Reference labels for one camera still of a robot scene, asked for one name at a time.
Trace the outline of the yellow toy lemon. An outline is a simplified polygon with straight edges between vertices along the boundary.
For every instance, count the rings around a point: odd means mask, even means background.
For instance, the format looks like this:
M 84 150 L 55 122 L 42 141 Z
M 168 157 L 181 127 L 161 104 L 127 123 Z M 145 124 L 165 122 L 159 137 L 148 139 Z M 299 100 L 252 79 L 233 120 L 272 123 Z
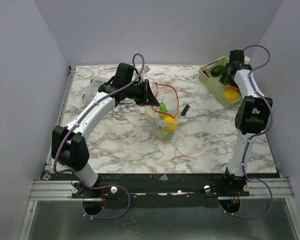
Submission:
M 235 90 L 228 89 L 223 92 L 223 95 L 230 101 L 233 102 L 237 100 L 240 96 L 239 93 Z

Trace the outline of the clear zip bag orange zipper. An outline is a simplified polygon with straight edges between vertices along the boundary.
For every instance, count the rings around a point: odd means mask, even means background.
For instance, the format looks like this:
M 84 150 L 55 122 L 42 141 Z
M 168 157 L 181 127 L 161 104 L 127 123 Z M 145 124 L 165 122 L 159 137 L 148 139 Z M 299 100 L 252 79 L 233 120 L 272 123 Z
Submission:
M 179 125 L 180 100 L 177 90 L 169 84 L 150 82 L 150 89 L 159 106 L 146 106 L 144 113 L 149 123 L 153 125 L 156 136 L 163 140 L 170 140 Z

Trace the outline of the yellow toy pear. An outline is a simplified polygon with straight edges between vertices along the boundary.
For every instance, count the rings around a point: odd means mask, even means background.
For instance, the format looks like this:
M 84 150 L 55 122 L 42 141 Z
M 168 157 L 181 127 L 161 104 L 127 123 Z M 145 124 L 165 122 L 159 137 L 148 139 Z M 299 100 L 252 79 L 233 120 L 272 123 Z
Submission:
M 164 129 L 167 131 L 174 131 L 178 127 L 178 121 L 170 116 L 165 116 L 163 119 Z

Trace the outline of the green toy cabbage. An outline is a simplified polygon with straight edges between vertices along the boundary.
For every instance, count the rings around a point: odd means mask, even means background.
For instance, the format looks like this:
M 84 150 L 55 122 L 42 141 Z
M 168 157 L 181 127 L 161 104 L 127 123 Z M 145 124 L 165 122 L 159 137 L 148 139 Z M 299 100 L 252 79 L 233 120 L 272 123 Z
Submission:
M 157 136 L 162 140 L 171 139 L 175 134 L 175 130 L 167 130 L 165 128 L 159 127 L 156 129 Z

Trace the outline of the orange toy peach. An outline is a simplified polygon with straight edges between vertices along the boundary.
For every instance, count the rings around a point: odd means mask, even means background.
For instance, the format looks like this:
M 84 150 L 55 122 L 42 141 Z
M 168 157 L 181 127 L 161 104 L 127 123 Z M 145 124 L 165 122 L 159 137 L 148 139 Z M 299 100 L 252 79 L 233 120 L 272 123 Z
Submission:
M 226 85 L 226 89 L 227 89 L 227 90 L 233 90 L 233 91 L 236 91 L 236 92 L 239 92 L 239 91 L 240 91 L 238 87 L 232 86 L 232 85 L 230 85 L 230 84 L 227 84 L 227 85 Z

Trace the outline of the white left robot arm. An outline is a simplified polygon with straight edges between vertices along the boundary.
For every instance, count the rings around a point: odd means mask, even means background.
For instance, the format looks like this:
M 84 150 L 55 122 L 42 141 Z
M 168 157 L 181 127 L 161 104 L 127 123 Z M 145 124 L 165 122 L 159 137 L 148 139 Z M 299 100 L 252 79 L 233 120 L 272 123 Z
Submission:
M 133 99 L 138 106 L 159 106 L 148 80 L 141 78 L 141 71 L 120 63 L 115 75 L 98 88 L 84 111 L 66 126 L 57 125 L 52 131 L 51 157 L 75 173 L 84 183 L 83 191 L 91 198 L 100 194 L 101 185 L 88 162 L 86 141 L 97 124 L 125 99 Z

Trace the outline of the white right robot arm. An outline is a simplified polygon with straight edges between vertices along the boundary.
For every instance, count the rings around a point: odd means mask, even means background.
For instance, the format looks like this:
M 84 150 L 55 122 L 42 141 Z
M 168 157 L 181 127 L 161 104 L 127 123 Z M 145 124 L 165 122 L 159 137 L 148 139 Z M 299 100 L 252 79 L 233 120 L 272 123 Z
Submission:
M 234 179 L 247 176 L 248 162 L 256 138 L 269 131 L 272 125 L 273 100 L 266 97 L 254 79 L 253 69 L 243 50 L 232 50 L 221 74 L 220 82 L 239 89 L 242 102 L 235 115 L 237 140 L 226 174 Z

